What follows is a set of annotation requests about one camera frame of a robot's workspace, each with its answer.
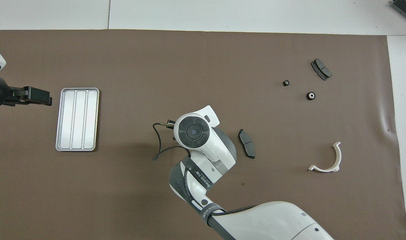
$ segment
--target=metal tray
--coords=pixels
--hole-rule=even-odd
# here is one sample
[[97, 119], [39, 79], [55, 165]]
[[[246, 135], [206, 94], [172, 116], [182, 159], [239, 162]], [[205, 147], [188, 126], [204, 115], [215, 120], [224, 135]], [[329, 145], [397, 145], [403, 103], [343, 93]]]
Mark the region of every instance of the metal tray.
[[55, 148], [92, 151], [98, 123], [98, 88], [64, 88], [59, 103]]

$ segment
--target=white robot link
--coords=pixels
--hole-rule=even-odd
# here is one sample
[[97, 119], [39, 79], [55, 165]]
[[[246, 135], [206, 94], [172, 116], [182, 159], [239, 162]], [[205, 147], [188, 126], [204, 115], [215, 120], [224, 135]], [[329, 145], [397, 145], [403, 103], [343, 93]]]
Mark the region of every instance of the white robot link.
[[217, 128], [219, 120], [210, 106], [185, 114], [176, 121], [156, 124], [173, 129], [179, 143], [173, 147], [182, 147], [189, 152], [170, 170], [171, 189], [223, 239], [332, 240], [314, 219], [291, 203], [267, 202], [225, 211], [206, 196], [237, 160], [234, 144]]

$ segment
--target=black strap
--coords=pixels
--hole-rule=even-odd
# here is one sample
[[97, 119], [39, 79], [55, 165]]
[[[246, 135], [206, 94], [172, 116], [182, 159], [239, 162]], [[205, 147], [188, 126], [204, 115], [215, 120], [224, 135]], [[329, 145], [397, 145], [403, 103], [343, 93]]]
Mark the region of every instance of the black strap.
[[210, 214], [213, 213], [213, 211], [215, 210], [222, 210], [225, 211], [223, 208], [221, 208], [220, 205], [216, 204], [216, 203], [209, 203], [208, 205], [206, 205], [202, 211], [200, 211], [200, 217], [202, 217], [203, 221], [208, 225], [207, 220], [209, 219]]
[[233, 236], [229, 232], [223, 228], [222, 225], [220, 225], [215, 218], [213, 218], [213, 215], [211, 215], [208, 219], [208, 225], [212, 229], [214, 229], [223, 239], [225, 240], [235, 240]]
[[185, 165], [185, 167], [190, 171], [191, 175], [194, 176], [197, 181], [200, 182], [200, 184], [206, 188], [206, 190], [209, 190], [213, 186], [213, 182], [209, 179], [209, 177], [200, 169], [200, 167], [197, 166], [197, 164], [194, 163], [191, 158], [185, 157], [182, 160], [182, 163]]

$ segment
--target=circular control button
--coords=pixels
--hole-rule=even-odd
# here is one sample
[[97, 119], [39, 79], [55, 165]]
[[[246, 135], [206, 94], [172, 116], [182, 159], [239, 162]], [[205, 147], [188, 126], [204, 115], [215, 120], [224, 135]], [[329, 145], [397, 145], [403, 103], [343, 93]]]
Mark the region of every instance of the circular control button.
[[202, 134], [202, 129], [200, 126], [193, 124], [187, 128], [187, 136], [191, 139], [197, 139]]

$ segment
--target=black cable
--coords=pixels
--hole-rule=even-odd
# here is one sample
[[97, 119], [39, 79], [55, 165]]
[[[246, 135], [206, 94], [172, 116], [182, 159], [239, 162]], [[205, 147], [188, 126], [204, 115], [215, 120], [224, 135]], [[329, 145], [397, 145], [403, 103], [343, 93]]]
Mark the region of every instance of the black cable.
[[168, 151], [168, 150], [170, 150], [170, 149], [177, 148], [177, 147], [180, 147], [180, 148], [185, 149], [185, 150], [187, 151], [188, 157], [189, 157], [189, 158], [191, 157], [190, 151], [189, 151], [188, 149], [186, 149], [185, 147], [180, 146], [180, 145], [170, 146], [170, 147], [165, 148], [165, 149], [162, 150], [162, 139], [160, 138], [160, 134], [159, 134], [159, 132], [158, 132], [157, 129], [156, 129], [156, 125], [161, 125], [161, 123], [155, 123], [155, 124], [153, 124], [153, 129], [154, 129], [154, 131], [155, 131], [156, 134], [157, 134], [157, 138], [159, 138], [159, 152], [154, 156], [153, 161], [156, 161], [162, 153], [164, 153], [164, 152], [166, 152], [166, 151]]
[[239, 209], [236, 209], [236, 210], [226, 211], [226, 212], [223, 212], [223, 213], [212, 213], [211, 215], [213, 215], [213, 216], [222, 216], [222, 215], [226, 215], [226, 214], [235, 214], [235, 213], [238, 213], [238, 212], [253, 208], [255, 206], [256, 205], [248, 206], [248, 207], [239, 208]]

